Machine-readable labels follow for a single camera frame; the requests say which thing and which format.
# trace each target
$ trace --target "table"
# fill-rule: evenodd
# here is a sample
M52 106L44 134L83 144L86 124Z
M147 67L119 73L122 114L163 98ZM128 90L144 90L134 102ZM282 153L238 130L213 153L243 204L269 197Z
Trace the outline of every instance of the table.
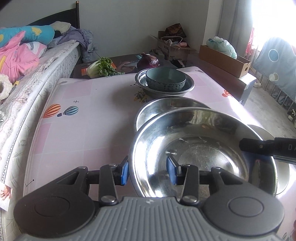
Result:
M174 66L170 61L165 60L163 57L161 57L155 53L149 53L149 54L156 56L158 58L160 67L177 69L176 66ZM114 65L116 67L118 67L124 62L138 62L139 61L138 56L140 56L140 54L128 54L128 55L111 57L110 59L112 60ZM76 65L73 70L73 78L75 78L75 79L90 79L90 77L86 74L86 71L84 69L86 69L88 66L90 66L95 61ZM137 69L136 69L136 71L135 70L131 71L130 68L123 68L123 69L121 69L121 71L128 72L129 74L138 72Z
M188 67L180 71L195 82L195 88L185 97L201 101L245 124L261 127L232 95L200 68ZM53 104L59 104L61 109L54 116L39 121L25 175L25 183L35 181L24 187L24 195L77 166L95 170L105 164L118 164L128 155L136 113L151 100L135 84L134 78L135 74L123 74L90 80L58 80L44 112ZM72 106L76 106L78 112L67 115L66 110ZM116 186L116 189L119 196L136 194L130 180L126 186ZM91 185L89 196L98 199L97 185ZM285 202L289 199L287 195L281 198ZM293 222L291 216L288 215L286 221L288 228Z

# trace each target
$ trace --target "photo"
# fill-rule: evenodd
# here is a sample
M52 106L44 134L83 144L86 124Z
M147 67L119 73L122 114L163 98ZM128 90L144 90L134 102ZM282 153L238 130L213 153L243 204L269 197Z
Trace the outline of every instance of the photo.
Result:
M0 182L0 208L8 211L12 188Z

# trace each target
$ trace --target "black tool handle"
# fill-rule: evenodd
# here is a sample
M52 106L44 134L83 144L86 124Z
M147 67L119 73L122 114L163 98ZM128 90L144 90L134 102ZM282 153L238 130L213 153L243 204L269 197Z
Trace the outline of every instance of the black tool handle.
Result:
M286 157L284 158L285 162L296 163L294 160L296 158L296 139L276 137L274 140L261 141L243 138L239 142L239 148L242 151L264 156Z

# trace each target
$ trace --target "bed frame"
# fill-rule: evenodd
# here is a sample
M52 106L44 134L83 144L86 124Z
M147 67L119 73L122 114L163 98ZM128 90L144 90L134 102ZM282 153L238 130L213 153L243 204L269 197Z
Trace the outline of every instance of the bed frame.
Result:
M76 1L76 8L66 10L63 12L58 12L53 15L47 16L45 18L39 19L33 23L28 24L29 26L43 26L50 25L55 21L71 23L74 28L80 28L79 20L79 1Z
M2 8L4 8L5 5L8 4L9 2L10 2L10 0L1 0L1 1L0 1L0 10L1 10Z

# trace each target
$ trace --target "screw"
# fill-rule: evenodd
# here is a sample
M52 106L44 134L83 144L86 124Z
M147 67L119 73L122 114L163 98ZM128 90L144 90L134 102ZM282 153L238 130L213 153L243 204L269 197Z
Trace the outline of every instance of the screw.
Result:
M194 204L194 203L197 203L198 200L195 196L187 195L187 196L182 197L182 201L187 204Z
M116 197L111 196L111 195L106 195L101 197L101 201L104 203L113 203L116 201Z

